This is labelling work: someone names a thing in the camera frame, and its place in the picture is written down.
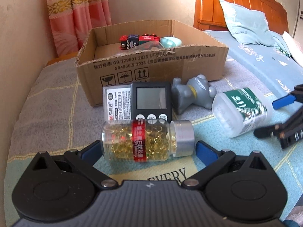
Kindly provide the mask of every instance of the silver bottle cap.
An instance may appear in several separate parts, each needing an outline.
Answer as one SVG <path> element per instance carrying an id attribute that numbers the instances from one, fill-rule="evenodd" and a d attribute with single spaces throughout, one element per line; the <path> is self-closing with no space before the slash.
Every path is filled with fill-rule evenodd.
<path id="1" fill-rule="evenodd" d="M 171 122 L 176 132 L 176 154 L 174 157 L 192 155 L 194 152 L 194 128 L 189 120 L 174 120 Z"/>

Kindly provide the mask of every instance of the toy train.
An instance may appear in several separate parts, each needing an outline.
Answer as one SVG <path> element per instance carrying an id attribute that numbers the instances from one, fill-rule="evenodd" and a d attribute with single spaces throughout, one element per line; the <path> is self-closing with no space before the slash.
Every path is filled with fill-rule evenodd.
<path id="1" fill-rule="evenodd" d="M 134 47 L 137 47 L 138 45 L 150 42 L 150 41 L 158 41 L 160 42 L 160 37 L 158 37 L 156 34 L 143 34 L 140 35 L 123 35 L 120 37 L 121 46 L 120 49 L 122 50 L 128 50 Z"/>

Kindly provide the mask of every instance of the curtain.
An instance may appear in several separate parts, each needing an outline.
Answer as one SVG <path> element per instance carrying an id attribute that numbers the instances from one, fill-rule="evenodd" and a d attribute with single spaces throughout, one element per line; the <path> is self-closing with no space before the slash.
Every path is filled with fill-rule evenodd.
<path id="1" fill-rule="evenodd" d="M 108 0 L 47 0 L 58 56 L 78 51 L 90 29 L 111 25 Z"/>

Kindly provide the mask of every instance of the mattress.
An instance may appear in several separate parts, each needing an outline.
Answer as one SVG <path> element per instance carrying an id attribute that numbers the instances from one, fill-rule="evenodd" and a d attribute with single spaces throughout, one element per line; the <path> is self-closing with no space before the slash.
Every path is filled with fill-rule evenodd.
<path id="1" fill-rule="evenodd" d="M 15 124 L 5 175 L 5 218 L 7 226 L 19 216 L 12 204 L 12 190 L 18 179 L 40 150 L 51 155 L 63 154 L 69 149 L 82 149 L 101 138 L 104 122 L 103 107 L 92 108 L 83 91 L 74 60 L 67 60 L 44 68 L 22 108 Z M 211 82 L 217 92 L 241 87 L 257 86 L 270 101 L 276 99 L 269 88 L 233 57 L 228 56 L 224 74 Z M 272 123 L 283 122 L 290 116 L 287 109 L 275 111 Z M 211 110 L 191 105 L 174 119 L 190 120 L 196 142 L 204 140 L 217 150 L 228 148 L 238 155 L 249 155 L 260 150 L 285 185 L 288 202 L 281 216 L 283 220 L 302 194 L 302 142 L 281 150 L 277 139 L 258 140 L 252 132 L 230 139 L 224 135 Z M 203 169 L 204 164 L 195 154 L 170 158 L 165 162 L 109 162 L 98 160 L 95 168 L 122 180 L 173 180 L 179 182 Z"/>
<path id="2" fill-rule="evenodd" d="M 205 33 L 229 46 L 229 56 L 251 71 L 277 98 L 303 84 L 303 68 L 276 48 L 240 44 L 229 31 L 207 30 Z M 300 106 L 300 103 L 294 103 L 285 109 L 295 112 Z"/>

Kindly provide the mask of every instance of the cardboard box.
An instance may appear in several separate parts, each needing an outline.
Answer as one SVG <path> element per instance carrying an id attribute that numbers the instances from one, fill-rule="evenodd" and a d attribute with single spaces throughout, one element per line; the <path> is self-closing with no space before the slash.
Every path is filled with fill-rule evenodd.
<path id="1" fill-rule="evenodd" d="M 124 56 L 119 38 L 129 34 L 174 36 L 183 45 L 168 50 L 140 51 Z M 143 20 L 92 29 L 76 58 L 76 68 L 91 106 L 102 105 L 104 86 L 137 81 L 183 83 L 203 74 L 208 81 L 221 77 L 228 47 L 206 33 L 175 20 Z"/>

